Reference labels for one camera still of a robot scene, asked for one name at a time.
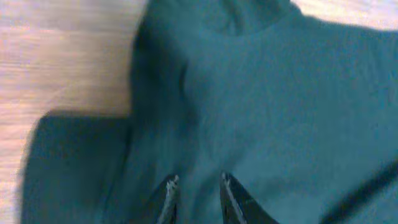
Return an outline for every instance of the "teal shirt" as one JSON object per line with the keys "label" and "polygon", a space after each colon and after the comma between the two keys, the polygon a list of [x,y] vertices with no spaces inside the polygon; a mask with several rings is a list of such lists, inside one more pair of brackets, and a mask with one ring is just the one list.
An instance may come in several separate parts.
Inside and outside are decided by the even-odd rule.
{"label": "teal shirt", "polygon": [[[283,0],[153,0],[131,77],[129,119],[39,125],[23,223],[123,222],[171,173],[179,223],[222,223],[221,170],[280,223],[398,223],[396,31],[319,21]],[[89,161],[91,185],[78,177]]]}

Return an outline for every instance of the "blurry background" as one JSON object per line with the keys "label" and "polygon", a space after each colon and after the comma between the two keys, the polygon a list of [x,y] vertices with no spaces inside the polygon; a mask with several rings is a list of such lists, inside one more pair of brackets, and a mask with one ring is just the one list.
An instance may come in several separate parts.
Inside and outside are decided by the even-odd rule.
{"label": "blurry background", "polygon": [[[292,0],[304,14],[398,30],[398,0]],[[147,0],[0,0],[0,223],[16,223],[30,132],[52,109],[130,110],[131,40]]]}

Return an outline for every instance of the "garment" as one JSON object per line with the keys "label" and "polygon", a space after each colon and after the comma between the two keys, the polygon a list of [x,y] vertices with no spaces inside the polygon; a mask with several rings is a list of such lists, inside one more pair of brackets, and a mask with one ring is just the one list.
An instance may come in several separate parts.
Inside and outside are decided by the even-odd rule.
{"label": "garment", "polygon": [[97,222],[136,216],[178,174],[178,223],[221,223],[227,170],[280,223],[398,223],[397,32],[284,0],[152,0],[131,77],[130,144],[108,143]]}

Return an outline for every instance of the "wooden table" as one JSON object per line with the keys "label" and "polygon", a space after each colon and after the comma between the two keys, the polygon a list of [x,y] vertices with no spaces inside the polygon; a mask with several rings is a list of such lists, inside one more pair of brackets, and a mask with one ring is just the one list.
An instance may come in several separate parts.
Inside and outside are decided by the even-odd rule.
{"label": "wooden table", "polygon": [[[294,0],[304,14],[398,29],[398,0]],[[146,0],[0,0],[0,223],[16,223],[30,132],[52,109],[130,109],[130,46]]]}

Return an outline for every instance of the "wood grain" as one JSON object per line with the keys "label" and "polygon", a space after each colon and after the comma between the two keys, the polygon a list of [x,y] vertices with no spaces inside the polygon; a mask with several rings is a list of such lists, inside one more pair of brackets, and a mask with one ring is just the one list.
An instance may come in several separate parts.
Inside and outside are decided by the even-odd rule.
{"label": "wood grain", "polygon": [[[0,0],[0,223],[18,222],[20,170],[52,109],[127,114],[130,46],[147,0]],[[304,14],[398,29],[398,0],[294,0]]]}

